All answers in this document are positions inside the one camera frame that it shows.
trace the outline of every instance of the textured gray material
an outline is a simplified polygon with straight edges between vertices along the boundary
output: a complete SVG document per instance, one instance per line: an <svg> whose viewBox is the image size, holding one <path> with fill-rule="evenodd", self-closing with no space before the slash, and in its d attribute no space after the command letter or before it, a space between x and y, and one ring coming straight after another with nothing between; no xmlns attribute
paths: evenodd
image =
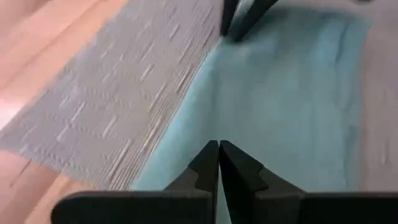
<svg viewBox="0 0 398 224"><path fill-rule="evenodd" d="M202 58L220 0L133 0L0 134L0 147L104 189L125 189Z"/></svg>

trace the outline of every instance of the light blue fabric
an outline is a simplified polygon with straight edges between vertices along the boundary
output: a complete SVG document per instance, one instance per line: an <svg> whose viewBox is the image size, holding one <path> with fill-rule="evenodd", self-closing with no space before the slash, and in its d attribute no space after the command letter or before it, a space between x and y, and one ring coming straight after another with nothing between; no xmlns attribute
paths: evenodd
<svg viewBox="0 0 398 224"><path fill-rule="evenodd" d="M306 191L354 190L366 31L344 14L277 8L243 43L221 40L131 188L163 189L225 139Z"/></svg>

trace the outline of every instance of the teal cloth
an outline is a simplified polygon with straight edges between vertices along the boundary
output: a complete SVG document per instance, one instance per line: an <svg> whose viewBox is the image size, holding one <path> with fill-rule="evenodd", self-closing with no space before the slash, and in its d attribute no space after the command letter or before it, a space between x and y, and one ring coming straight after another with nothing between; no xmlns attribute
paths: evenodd
<svg viewBox="0 0 398 224"><path fill-rule="evenodd" d="M306 191L354 190L367 28L346 14L277 7L241 44L222 39L131 188L163 189L209 140L225 139Z"/></svg>

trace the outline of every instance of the wooden surface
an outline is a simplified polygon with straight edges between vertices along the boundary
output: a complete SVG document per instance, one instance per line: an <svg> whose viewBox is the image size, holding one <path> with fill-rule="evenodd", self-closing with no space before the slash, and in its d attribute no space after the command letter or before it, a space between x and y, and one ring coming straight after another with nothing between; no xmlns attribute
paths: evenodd
<svg viewBox="0 0 398 224"><path fill-rule="evenodd" d="M53 0L42 4L38 0L39 9L31 15L26 11L26 18L20 15L21 21L7 27L7 34L1 35L4 29L0 26L0 129L34 102L126 2ZM7 9L12 7L0 8L0 14ZM95 188L0 149L0 223L50 223L50 211L58 200L89 189Z"/></svg>

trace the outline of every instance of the gray woven fabric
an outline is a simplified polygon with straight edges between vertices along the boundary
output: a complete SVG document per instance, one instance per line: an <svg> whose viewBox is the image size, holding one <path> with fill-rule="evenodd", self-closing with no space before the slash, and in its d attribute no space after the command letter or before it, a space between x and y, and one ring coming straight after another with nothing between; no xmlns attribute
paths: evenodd
<svg viewBox="0 0 398 224"><path fill-rule="evenodd" d="M0 147L125 189L218 40L220 0L132 0L0 134Z"/></svg>

